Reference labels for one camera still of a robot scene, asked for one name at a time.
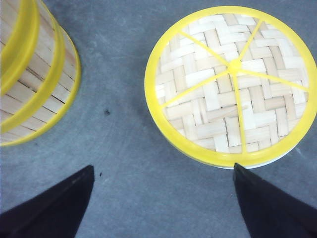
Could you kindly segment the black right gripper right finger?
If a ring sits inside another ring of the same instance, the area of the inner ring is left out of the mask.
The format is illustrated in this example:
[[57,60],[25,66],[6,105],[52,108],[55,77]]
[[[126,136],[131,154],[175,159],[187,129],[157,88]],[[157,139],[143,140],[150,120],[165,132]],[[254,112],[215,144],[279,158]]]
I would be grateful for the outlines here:
[[233,181],[241,214],[253,238],[315,238],[316,208],[294,198],[240,164]]

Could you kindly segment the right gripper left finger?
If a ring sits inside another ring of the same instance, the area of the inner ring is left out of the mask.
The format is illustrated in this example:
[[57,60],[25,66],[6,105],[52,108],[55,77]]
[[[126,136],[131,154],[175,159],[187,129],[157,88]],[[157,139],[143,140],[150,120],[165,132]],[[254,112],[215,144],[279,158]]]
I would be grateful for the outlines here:
[[73,238],[88,207],[95,181],[88,165],[0,216],[2,238]]

